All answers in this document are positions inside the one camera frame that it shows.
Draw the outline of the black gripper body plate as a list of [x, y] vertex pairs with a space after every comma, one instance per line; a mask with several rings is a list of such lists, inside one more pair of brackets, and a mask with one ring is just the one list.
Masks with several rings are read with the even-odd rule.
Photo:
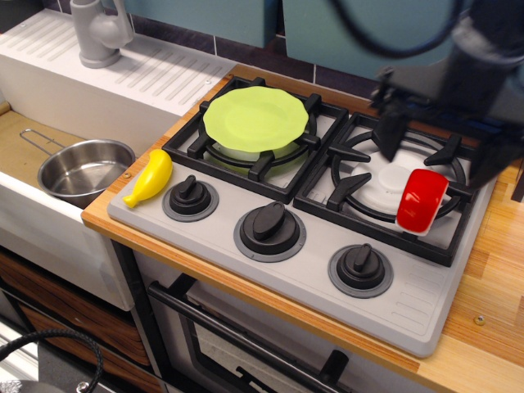
[[475, 139], [523, 135], [523, 93], [493, 67], [453, 61], [387, 67], [372, 107]]

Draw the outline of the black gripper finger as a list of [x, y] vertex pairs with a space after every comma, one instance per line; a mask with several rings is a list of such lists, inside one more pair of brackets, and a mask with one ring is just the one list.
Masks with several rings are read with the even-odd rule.
[[469, 187], [482, 188], [520, 158], [520, 134], [497, 133], [476, 149], [469, 174]]
[[392, 162], [400, 147], [409, 123], [404, 104], [392, 102], [379, 111], [374, 128], [374, 143], [386, 160]]

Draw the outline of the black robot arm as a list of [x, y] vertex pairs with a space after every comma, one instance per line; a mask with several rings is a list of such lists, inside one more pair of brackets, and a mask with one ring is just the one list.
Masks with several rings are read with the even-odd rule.
[[451, 38], [441, 61], [382, 72], [372, 139], [393, 160], [412, 120], [475, 138], [468, 185], [480, 188], [523, 156], [523, 3], [475, 1]]

